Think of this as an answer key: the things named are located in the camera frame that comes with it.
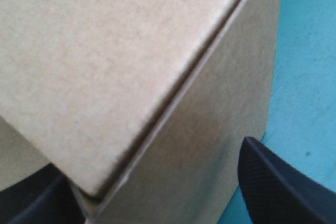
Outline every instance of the teal surface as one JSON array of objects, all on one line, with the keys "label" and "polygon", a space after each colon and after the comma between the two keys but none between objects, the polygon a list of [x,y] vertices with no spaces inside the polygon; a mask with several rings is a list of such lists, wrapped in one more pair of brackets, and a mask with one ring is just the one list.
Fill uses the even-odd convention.
[{"label": "teal surface", "polygon": [[[336,0],[281,0],[269,121],[262,141],[336,191]],[[250,224],[237,189],[218,224]]]}]

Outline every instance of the textured black plastic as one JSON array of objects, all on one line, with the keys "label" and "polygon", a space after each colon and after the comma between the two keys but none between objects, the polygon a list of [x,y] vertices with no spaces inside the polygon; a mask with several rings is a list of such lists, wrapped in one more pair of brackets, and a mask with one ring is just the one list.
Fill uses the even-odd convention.
[{"label": "textured black plastic", "polygon": [[238,179],[254,224],[336,223],[336,194],[253,137],[240,149]]},{"label": "textured black plastic", "polygon": [[83,224],[66,177],[49,164],[0,191],[0,224]]}]

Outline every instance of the box flap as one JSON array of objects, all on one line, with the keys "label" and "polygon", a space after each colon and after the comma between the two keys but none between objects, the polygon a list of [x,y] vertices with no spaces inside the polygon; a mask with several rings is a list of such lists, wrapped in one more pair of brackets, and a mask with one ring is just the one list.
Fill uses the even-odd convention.
[{"label": "box flap", "polygon": [[95,196],[235,0],[2,0],[0,115]]}]

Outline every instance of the brown cardboard box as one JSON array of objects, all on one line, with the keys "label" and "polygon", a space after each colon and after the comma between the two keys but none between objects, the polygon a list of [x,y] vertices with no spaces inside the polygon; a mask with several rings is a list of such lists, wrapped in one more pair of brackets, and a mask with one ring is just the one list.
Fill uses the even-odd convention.
[{"label": "brown cardboard box", "polygon": [[215,223],[241,140],[266,128],[278,7],[2,0],[0,115],[92,222]]}]

